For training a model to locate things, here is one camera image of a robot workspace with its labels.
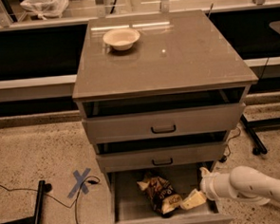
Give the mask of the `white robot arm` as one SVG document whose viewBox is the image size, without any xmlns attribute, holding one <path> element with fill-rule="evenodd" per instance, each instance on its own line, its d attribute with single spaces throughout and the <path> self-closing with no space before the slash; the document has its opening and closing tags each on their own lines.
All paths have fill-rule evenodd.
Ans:
<svg viewBox="0 0 280 224">
<path fill-rule="evenodd" d="M 269 177 L 251 167 L 238 166 L 230 173 L 210 172 L 199 168 L 202 180 L 199 190 L 194 189 L 180 203 L 185 210 L 204 204 L 206 200 L 231 198 L 239 202 L 258 205 L 268 204 L 271 200 L 280 203 L 280 179 Z"/>
</svg>

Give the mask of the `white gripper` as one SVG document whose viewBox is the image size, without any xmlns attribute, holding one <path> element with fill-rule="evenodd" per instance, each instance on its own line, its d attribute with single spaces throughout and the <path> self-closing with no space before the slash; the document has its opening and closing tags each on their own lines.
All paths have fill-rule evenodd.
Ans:
<svg viewBox="0 0 280 224">
<path fill-rule="evenodd" d="M 205 167 L 200 167 L 202 176 L 199 187 L 203 191 L 193 190 L 180 203 L 181 209 L 191 210 L 197 206 L 205 204 L 206 197 L 213 201 L 220 198 L 236 198 L 238 191 L 231 185 L 228 174 L 210 172 Z"/>
</svg>

